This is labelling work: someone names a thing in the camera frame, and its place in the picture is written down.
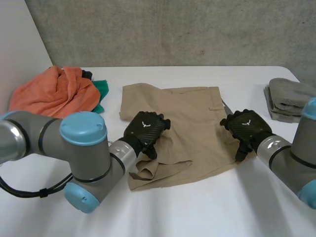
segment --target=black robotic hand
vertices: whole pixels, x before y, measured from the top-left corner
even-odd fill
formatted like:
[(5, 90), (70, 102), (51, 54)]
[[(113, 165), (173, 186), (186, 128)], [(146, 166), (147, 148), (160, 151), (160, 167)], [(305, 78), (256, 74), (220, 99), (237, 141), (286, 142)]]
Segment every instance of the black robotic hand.
[(236, 111), (221, 120), (220, 125), (240, 141), (236, 161), (243, 161), (249, 152), (257, 151), (260, 143), (273, 135), (270, 126), (253, 110)]
[(170, 129), (170, 126), (170, 120), (164, 120), (162, 114), (139, 112), (126, 128), (124, 137), (119, 140), (130, 144), (136, 155), (142, 151), (150, 159), (156, 159), (154, 144), (163, 131)]

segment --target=black cable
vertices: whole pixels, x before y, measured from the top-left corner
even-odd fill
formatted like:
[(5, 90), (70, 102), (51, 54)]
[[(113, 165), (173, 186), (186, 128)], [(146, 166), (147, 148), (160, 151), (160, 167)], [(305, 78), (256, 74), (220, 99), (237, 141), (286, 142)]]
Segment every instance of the black cable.
[(70, 173), (62, 181), (60, 181), (59, 183), (55, 184), (54, 186), (48, 189), (41, 189), (38, 192), (28, 192), (28, 191), (16, 190), (10, 187), (0, 176), (0, 188), (2, 188), (6, 192), (18, 198), (36, 198), (36, 197), (44, 198), (50, 194), (54, 194), (56, 192), (63, 190), (66, 184), (72, 180), (72, 178), (73, 178), (73, 175)]

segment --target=gray folded towel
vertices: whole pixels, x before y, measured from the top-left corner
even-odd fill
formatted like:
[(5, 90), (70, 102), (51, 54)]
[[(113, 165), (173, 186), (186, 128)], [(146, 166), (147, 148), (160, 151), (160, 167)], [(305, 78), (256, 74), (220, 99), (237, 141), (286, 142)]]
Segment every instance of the gray folded towel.
[(300, 115), (305, 104), (316, 96), (316, 88), (284, 78), (272, 79), (269, 88), (275, 109), (290, 112), (292, 115)]
[(316, 88), (284, 78), (274, 78), (264, 89), (269, 114), (283, 122), (299, 122), (305, 104), (316, 97)]
[(278, 114), (274, 111), (276, 111), (277, 109), (275, 109), (272, 99), (271, 99), (271, 94), (270, 94), (270, 89), (268, 86), (266, 86), (263, 90), (264, 94), (265, 94), (265, 98), (267, 101), (267, 107), (268, 107), (268, 111), (270, 114), (271, 119), (273, 120), (278, 120), (281, 122), (299, 122), (301, 119), (301, 116), (296, 116), (296, 115), (285, 115), (285, 114)]

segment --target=green cloth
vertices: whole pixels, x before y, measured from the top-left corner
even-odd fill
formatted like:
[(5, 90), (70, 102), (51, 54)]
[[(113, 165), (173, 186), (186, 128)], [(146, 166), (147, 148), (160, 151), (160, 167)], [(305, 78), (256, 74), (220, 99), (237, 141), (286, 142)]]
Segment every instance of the green cloth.
[(99, 90), (101, 97), (100, 97), (99, 104), (92, 110), (92, 112), (99, 114), (99, 113), (104, 112), (104, 109), (100, 105), (100, 102), (109, 93), (109, 86), (106, 80), (96, 80), (96, 81), (93, 81), (93, 84)]

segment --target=concrete wall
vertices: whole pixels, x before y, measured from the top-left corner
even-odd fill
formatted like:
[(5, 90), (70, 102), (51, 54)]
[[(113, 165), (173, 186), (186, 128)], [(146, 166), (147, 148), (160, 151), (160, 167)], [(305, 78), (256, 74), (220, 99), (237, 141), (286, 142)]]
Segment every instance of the concrete wall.
[(26, 3), (60, 66), (279, 65), (316, 78), (315, 0)]

